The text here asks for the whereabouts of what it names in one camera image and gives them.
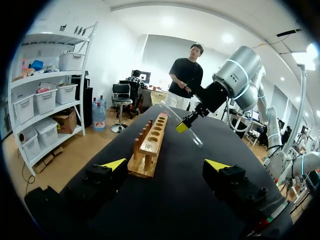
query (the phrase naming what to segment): black hair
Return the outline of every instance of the black hair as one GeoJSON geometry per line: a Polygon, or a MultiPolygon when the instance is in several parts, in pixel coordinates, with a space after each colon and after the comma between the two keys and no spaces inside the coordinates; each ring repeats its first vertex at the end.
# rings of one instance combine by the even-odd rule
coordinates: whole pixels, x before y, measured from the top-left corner
{"type": "Polygon", "coordinates": [[[200,55],[202,55],[204,53],[204,48],[200,45],[200,44],[192,44],[192,46],[190,47],[190,50],[193,48],[193,47],[197,47],[200,49],[200,55]]]}
{"type": "Polygon", "coordinates": [[[134,70],[132,76],[133,76],[133,77],[139,77],[140,74],[141,74],[141,71],[139,71],[139,70],[134,70]]]}

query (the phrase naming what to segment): fluorescent light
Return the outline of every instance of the fluorescent light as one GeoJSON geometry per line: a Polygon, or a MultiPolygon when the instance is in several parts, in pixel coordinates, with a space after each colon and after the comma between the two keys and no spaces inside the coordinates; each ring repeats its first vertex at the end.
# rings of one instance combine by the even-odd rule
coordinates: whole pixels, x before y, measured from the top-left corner
{"type": "Polygon", "coordinates": [[[307,48],[306,48],[306,53],[309,55],[311,59],[315,59],[318,57],[319,53],[313,43],[311,43],[307,48]]]}
{"type": "Polygon", "coordinates": [[[171,16],[164,16],[161,19],[161,23],[162,25],[164,25],[165,27],[173,27],[176,23],[175,19],[171,16]]]}
{"type": "Polygon", "coordinates": [[[230,44],[234,41],[234,38],[230,34],[225,33],[222,35],[222,41],[226,44],[230,44]]]}
{"type": "Polygon", "coordinates": [[[306,52],[293,52],[291,55],[297,64],[304,64],[305,69],[310,71],[316,70],[315,63],[306,52]]]}

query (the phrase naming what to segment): ceiling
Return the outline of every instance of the ceiling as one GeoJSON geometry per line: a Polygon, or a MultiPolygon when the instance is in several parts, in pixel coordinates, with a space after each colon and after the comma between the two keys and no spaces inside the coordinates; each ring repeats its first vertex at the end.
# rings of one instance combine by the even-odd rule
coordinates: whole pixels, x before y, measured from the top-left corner
{"type": "MultiPolygon", "coordinates": [[[[218,52],[231,55],[238,47],[257,47],[266,69],[267,80],[277,85],[298,108],[300,69],[288,52],[305,51],[311,43],[304,32],[277,37],[277,34],[301,29],[299,22],[276,0],[104,0],[112,14],[138,35],[153,34],[187,39],[218,52]],[[168,27],[163,18],[173,18],[168,27]],[[224,43],[222,35],[233,36],[224,43]]],[[[316,111],[320,110],[320,72],[308,71],[307,101],[303,116],[311,127],[320,125],[316,111]]]]}

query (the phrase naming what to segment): plastic storage box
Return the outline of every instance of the plastic storage box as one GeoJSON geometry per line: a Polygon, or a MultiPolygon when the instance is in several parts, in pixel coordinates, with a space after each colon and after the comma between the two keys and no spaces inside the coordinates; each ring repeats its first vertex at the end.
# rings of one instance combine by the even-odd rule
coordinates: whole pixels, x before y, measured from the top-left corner
{"type": "Polygon", "coordinates": [[[45,114],[56,108],[56,92],[58,89],[35,93],[35,105],[38,113],[45,114]]]}
{"type": "Polygon", "coordinates": [[[37,136],[34,126],[27,127],[19,134],[19,138],[22,140],[21,146],[29,162],[41,152],[37,136]]]}
{"type": "Polygon", "coordinates": [[[13,103],[15,115],[20,124],[25,123],[35,116],[34,112],[34,94],[29,96],[20,96],[13,103]]]}
{"type": "Polygon", "coordinates": [[[58,141],[58,123],[50,117],[46,117],[35,124],[35,129],[39,134],[39,139],[46,147],[58,141]]]}
{"type": "Polygon", "coordinates": [[[65,52],[59,56],[60,71],[80,71],[84,54],[77,52],[65,52]]]}
{"type": "Polygon", "coordinates": [[[76,100],[77,84],[63,83],[58,86],[55,101],[59,104],[67,104],[76,100]]]}

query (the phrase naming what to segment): man's hand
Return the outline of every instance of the man's hand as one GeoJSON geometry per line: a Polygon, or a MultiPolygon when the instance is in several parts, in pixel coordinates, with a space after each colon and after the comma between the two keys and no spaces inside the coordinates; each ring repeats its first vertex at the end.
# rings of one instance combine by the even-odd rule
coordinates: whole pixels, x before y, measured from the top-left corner
{"type": "Polygon", "coordinates": [[[177,84],[181,89],[183,89],[186,85],[183,81],[180,81],[180,80],[177,82],[177,84]]]}
{"type": "Polygon", "coordinates": [[[185,89],[188,93],[191,92],[191,89],[188,88],[187,86],[184,86],[184,89],[185,89]]]}

